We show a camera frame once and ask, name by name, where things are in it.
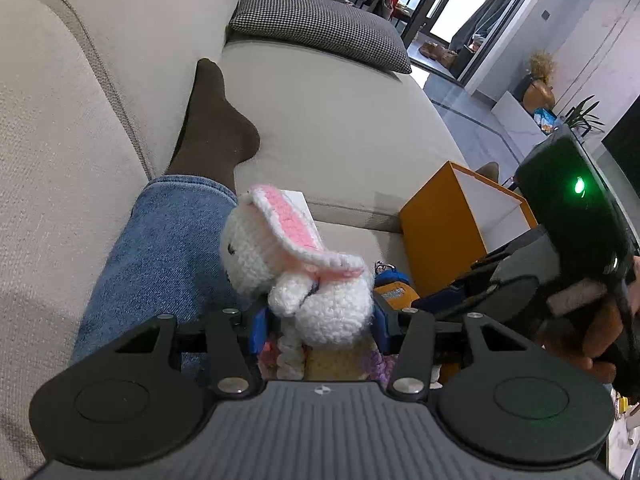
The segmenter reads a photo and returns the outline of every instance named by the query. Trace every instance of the white crocheted rabbit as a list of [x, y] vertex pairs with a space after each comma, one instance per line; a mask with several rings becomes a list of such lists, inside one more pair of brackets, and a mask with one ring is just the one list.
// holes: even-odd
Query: white crocheted rabbit
[[268, 293], [273, 313], [291, 318], [285, 325], [308, 345], [350, 344], [369, 322], [372, 273], [363, 259], [327, 250], [279, 189], [256, 186], [239, 198], [220, 254], [233, 288]]

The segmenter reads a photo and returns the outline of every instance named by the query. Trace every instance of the green light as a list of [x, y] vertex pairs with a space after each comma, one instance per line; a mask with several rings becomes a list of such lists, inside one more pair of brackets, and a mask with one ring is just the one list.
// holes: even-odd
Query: green light
[[584, 192], [584, 180], [581, 176], [578, 177], [578, 181], [575, 183], [574, 191], [578, 195]]

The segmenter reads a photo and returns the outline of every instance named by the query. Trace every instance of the houndstooth pillow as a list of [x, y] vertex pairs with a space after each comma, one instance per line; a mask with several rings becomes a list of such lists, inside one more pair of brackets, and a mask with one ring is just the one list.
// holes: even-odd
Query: houndstooth pillow
[[404, 44], [391, 23], [331, 0], [240, 0], [230, 25], [243, 34], [300, 43], [411, 73]]

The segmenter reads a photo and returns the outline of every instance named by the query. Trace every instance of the sofa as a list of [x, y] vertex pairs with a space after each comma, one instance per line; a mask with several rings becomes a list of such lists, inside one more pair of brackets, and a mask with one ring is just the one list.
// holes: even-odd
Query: sofa
[[465, 165], [410, 75], [229, 37], [238, 0], [0, 0], [0, 478], [43, 462], [28, 405], [68, 365], [132, 204], [166, 169], [208, 57], [257, 127], [238, 192], [302, 191], [326, 244], [406, 270], [398, 212]]

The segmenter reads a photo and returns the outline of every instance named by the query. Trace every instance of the white wall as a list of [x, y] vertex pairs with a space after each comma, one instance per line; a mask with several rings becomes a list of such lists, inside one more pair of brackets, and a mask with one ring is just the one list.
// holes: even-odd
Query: white wall
[[[537, 0], [478, 86], [478, 90], [498, 101], [513, 91], [525, 76], [528, 59], [534, 50], [554, 52], [574, 30], [593, 0]], [[548, 20], [542, 18], [549, 12]]]
[[554, 54], [552, 78], [562, 113], [595, 95], [608, 132], [640, 95], [640, 0], [593, 0]]

